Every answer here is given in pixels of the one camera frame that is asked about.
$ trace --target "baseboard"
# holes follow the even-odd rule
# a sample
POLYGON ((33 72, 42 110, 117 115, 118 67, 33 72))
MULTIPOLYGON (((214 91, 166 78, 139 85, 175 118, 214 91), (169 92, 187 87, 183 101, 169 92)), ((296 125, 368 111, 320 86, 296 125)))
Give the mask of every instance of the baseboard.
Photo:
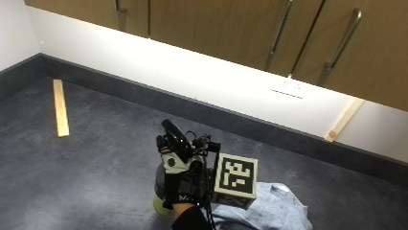
POLYGON ((283 150, 408 187, 408 164, 404 162, 339 143, 329 143, 320 137, 185 98, 62 59, 45 55, 36 58, 38 59, 37 64, 46 70, 48 77, 68 81, 131 103, 151 107, 283 150))
POLYGON ((42 55, 28 58, 0 71, 0 102, 46 75, 42 55))

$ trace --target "yellow object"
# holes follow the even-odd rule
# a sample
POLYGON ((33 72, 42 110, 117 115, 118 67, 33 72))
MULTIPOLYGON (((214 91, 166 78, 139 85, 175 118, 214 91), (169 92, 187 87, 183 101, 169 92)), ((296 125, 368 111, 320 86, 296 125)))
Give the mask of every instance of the yellow object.
POLYGON ((53 80, 53 99, 54 99, 57 134, 58 137, 64 137, 69 135, 69 126, 68 126, 64 88, 61 80, 53 80))
POLYGON ((163 200, 157 195, 153 197, 153 208, 159 215, 167 216, 173 213, 173 210, 163 208, 163 200))

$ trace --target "cabinet handle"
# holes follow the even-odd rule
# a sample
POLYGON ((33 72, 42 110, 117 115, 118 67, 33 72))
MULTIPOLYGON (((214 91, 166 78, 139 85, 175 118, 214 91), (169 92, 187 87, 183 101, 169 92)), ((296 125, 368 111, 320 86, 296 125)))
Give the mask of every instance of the cabinet handle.
POLYGON ((278 31, 276 31, 276 34, 275 34, 275 38, 272 40, 270 50, 268 50, 268 56, 270 57, 272 57, 272 55, 275 54, 275 51, 276 51, 276 47, 278 47, 279 40, 280 40, 280 35, 282 35, 284 25, 286 25, 286 20, 288 19, 288 15, 290 15, 290 12, 291 12, 292 3, 294 3, 294 0, 288 0, 286 2, 283 15, 282 15, 282 18, 280 18, 280 21, 279 21, 278 31))
POLYGON ((121 32, 125 32, 126 28, 126 15, 125 13, 127 12, 127 9, 119 8, 118 0, 113 0, 113 7, 115 11, 115 24, 117 24, 117 29, 121 32))
POLYGON ((344 49, 345 49, 345 47, 348 45, 349 39, 353 36, 353 33, 355 33, 356 28, 357 28, 357 26, 360 24, 360 21, 361 21, 361 11, 360 11, 360 9, 355 9, 353 10, 352 19, 351 19, 351 22, 349 22, 349 27, 348 27, 348 30, 347 30, 345 35, 343 37, 343 40, 340 42, 339 48, 337 48, 337 50, 335 52, 335 55, 332 57, 331 62, 325 63, 325 71, 327 71, 327 73, 333 69, 336 62, 340 60, 343 51, 344 51, 344 49))
POLYGON ((127 12, 127 9, 121 9, 121 8, 119 8, 118 0, 113 0, 113 7, 114 7, 114 11, 115 11, 117 13, 125 13, 125 12, 127 12))

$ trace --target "white wall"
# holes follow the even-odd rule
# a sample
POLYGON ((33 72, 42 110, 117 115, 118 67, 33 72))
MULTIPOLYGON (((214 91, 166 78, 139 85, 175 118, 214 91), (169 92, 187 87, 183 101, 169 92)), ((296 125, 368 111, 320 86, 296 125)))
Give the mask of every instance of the white wall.
MULTIPOLYGON (((328 133, 352 100, 344 94, 296 81, 295 93, 303 98, 279 94, 270 90, 279 88, 287 92, 282 86, 287 79, 279 76, 50 12, 33 8, 29 12, 41 52, 46 55, 316 136, 328 133)), ((368 103, 339 141, 408 162, 405 144, 385 134, 380 140, 376 135, 367 135, 384 128, 387 133, 404 136, 405 129, 393 129, 395 126, 387 125, 389 122, 408 124, 406 113, 368 103)))
POLYGON ((40 53, 22 0, 0 0, 0 71, 40 53))

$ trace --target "black cable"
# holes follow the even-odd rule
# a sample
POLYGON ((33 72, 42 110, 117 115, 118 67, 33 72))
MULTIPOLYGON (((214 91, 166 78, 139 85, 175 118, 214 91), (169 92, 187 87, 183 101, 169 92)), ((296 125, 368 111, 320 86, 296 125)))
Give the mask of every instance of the black cable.
POLYGON ((206 220, 210 225, 210 227, 215 230, 215 223, 214 223, 214 218, 212 218, 212 213, 211 213, 211 195, 210 195, 210 181, 208 181, 208 173, 206 169, 206 157, 203 157, 203 169, 204 169, 204 185, 206 185, 206 193, 204 193, 204 211, 206 211, 206 220))
POLYGON ((191 133, 194 135, 194 139, 196 139, 196 135, 195 135, 195 132, 194 131, 187 131, 186 134, 183 134, 185 136, 191 133))

